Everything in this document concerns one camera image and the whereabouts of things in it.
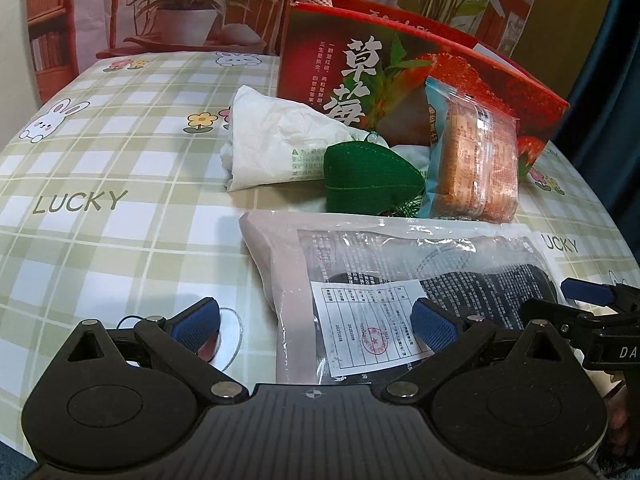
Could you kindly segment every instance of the green leaf-shaped cushion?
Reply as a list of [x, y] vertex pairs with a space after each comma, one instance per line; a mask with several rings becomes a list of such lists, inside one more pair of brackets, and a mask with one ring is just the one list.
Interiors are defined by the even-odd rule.
[[372, 142], [329, 146], [324, 154], [326, 210], [378, 215], [415, 199], [424, 179], [404, 158]]

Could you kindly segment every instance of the white paper bag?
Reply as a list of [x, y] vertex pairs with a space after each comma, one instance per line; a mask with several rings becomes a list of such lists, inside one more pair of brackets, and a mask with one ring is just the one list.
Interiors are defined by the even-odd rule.
[[[249, 86], [238, 89], [229, 123], [231, 142], [220, 155], [223, 167], [232, 173], [228, 191], [324, 178], [327, 147], [364, 140], [368, 134], [305, 104], [264, 96]], [[375, 141], [386, 146], [379, 136]]]

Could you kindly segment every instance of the packaged pastry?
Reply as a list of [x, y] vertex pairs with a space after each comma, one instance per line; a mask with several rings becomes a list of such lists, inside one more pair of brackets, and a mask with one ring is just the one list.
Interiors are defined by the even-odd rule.
[[510, 222], [518, 206], [517, 119], [432, 77], [431, 151], [418, 216]]

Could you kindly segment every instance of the bookshelf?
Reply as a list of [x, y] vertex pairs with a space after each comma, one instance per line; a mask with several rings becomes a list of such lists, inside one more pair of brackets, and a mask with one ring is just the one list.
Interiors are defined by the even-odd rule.
[[36, 83], [46, 102], [78, 76], [71, 0], [27, 0], [27, 26]]

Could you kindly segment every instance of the blue gripper pad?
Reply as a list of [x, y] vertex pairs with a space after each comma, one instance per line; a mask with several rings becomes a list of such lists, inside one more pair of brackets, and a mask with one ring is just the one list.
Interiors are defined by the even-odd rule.
[[458, 339], [463, 331], [463, 321], [441, 309], [433, 301], [420, 298], [411, 310], [411, 326], [414, 333], [434, 352]]
[[220, 330], [218, 302], [213, 298], [203, 298], [180, 314], [168, 319], [165, 330], [177, 342], [196, 353]]
[[560, 290], [568, 300], [583, 301], [592, 305], [607, 306], [616, 301], [616, 293], [612, 286], [603, 283], [567, 278], [561, 283]]

